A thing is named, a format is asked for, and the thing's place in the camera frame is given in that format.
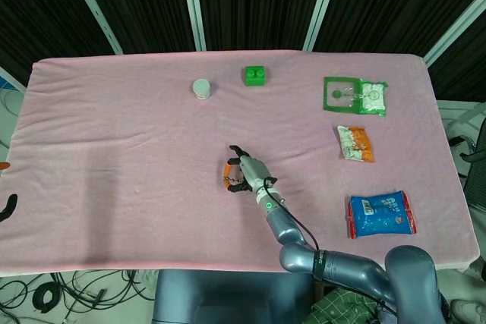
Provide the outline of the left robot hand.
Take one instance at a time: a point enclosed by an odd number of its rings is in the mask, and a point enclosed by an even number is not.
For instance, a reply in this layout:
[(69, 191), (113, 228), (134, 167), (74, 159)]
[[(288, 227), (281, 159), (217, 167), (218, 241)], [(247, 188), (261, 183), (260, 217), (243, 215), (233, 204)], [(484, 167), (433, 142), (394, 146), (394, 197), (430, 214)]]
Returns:
[[(0, 163), (0, 170), (4, 171), (5, 169), (9, 168), (11, 164), (9, 162), (1, 162)], [(10, 218), (14, 213), (18, 202), (18, 195), (13, 193), (8, 197), (7, 203), (5, 208), (1, 211), (0, 214), (0, 222)]]

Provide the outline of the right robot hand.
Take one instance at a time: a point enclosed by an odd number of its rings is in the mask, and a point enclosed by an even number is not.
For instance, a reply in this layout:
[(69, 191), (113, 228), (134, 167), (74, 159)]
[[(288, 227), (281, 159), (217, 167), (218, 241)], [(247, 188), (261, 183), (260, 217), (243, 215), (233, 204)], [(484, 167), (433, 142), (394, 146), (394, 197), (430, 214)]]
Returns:
[[(229, 148), (235, 152), (236, 157), (228, 159), (223, 170), (222, 182), (227, 191), (258, 193), (261, 189), (270, 188), (277, 182), (277, 178), (270, 174), (262, 161), (254, 159), (239, 146), (230, 145)], [(230, 177), (234, 166), (239, 167), (242, 173), (241, 181), (233, 180)]]

